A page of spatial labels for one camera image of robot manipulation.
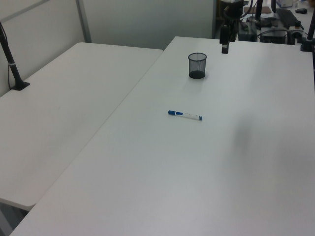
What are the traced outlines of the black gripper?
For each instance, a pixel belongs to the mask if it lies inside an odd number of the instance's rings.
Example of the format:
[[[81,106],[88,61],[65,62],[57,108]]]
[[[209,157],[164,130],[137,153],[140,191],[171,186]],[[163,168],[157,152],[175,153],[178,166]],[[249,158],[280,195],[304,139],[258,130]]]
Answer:
[[[230,26],[222,25],[220,28],[220,44],[222,44],[221,53],[228,54],[228,44],[230,42]]]

